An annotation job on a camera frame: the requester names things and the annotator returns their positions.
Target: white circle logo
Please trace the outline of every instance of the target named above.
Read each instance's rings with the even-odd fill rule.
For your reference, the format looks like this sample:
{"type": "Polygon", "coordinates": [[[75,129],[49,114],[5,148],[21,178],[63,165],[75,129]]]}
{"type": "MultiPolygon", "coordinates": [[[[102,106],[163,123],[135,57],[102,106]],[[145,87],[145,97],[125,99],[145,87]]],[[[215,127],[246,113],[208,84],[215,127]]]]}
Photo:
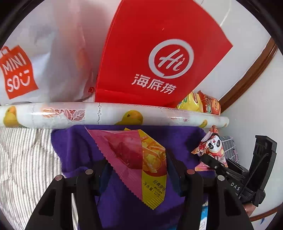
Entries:
{"type": "Polygon", "coordinates": [[[161,77],[161,78],[166,78],[166,79],[173,79],[173,78],[177,78],[177,77],[184,75],[191,68],[193,62],[194,62],[194,51],[193,51],[192,47],[187,42],[180,40],[180,39],[169,39],[169,40],[166,40],[166,41],[159,43],[151,51],[149,58],[148,58],[148,65],[149,65],[149,68],[151,69],[151,71],[156,76],[161,77]],[[182,52],[180,52],[181,49],[177,48],[173,52],[170,51],[171,53],[169,52],[166,57],[160,57],[159,60],[161,62],[156,67],[155,56],[157,55],[157,53],[162,48],[164,48],[166,46],[170,46],[170,45],[178,45],[178,46],[181,46],[181,48],[183,50],[185,49],[188,52],[188,59],[189,60],[185,60],[186,58],[185,58],[184,54],[182,54],[182,52]],[[172,71],[178,72],[181,69],[181,65],[185,61],[188,61],[188,64],[186,65],[186,67],[182,71],[180,71],[179,73],[176,73],[174,75],[165,76],[164,73],[162,73],[161,71],[159,71],[157,69],[157,68],[162,67],[167,62],[168,65],[166,66],[166,69],[169,69],[170,67],[172,67],[173,68],[172,71]]]}

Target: haidilao bag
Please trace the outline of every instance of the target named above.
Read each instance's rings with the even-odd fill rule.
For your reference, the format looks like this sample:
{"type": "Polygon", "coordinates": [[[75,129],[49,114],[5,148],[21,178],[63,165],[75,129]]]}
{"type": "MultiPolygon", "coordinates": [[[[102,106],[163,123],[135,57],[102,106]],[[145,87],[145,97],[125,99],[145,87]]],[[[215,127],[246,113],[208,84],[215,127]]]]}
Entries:
{"type": "Polygon", "coordinates": [[[78,0],[45,0],[0,52],[0,104],[78,101],[91,95],[78,0]]]}
{"type": "Polygon", "coordinates": [[[95,101],[175,108],[231,48],[193,0],[122,0],[106,39],[95,101]]]}

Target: yellow bird print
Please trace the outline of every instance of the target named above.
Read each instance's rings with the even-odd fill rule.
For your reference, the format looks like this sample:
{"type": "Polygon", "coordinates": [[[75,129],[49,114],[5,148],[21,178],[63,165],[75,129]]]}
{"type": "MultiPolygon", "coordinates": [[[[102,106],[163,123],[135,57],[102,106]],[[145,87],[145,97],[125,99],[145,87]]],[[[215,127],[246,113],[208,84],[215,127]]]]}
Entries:
{"type": "Polygon", "coordinates": [[[7,109],[3,123],[7,128],[26,128],[18,122],[17,110],[15,106],[11,106],[7,109]]]}
{"type": "Polygon", "coordinates": [[[115,125],[142,125],[143,116],[137,110],[130,110],[124,114],[122,120],[115,125]]]}

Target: panda face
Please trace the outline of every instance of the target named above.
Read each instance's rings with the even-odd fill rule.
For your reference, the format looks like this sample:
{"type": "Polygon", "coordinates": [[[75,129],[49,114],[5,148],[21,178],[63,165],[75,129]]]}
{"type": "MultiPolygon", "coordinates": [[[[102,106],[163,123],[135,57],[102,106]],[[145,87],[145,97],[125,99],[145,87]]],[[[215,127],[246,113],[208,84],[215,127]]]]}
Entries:
{"type": "Polygon", "coordinates": [[[208,150],[211,153],[217,153],[220,151],[221,147],[222,147],[222,143],[221,140],[219,138],[219,136],[215,135],[212,139],[207,141],[208,144],[208,150]]]}

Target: gray plaid object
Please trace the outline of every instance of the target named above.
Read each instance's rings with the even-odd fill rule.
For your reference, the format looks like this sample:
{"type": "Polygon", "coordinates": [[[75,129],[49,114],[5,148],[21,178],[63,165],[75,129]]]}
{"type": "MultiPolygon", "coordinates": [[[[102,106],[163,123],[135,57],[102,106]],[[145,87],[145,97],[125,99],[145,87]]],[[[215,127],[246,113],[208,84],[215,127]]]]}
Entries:
{"type": "Polygon", "coordinates": [[[225,158],[239,164],[238,153],[233,138],[230,136],[225,136],[220,137],[220,140],[222,142],[225,158]]]}

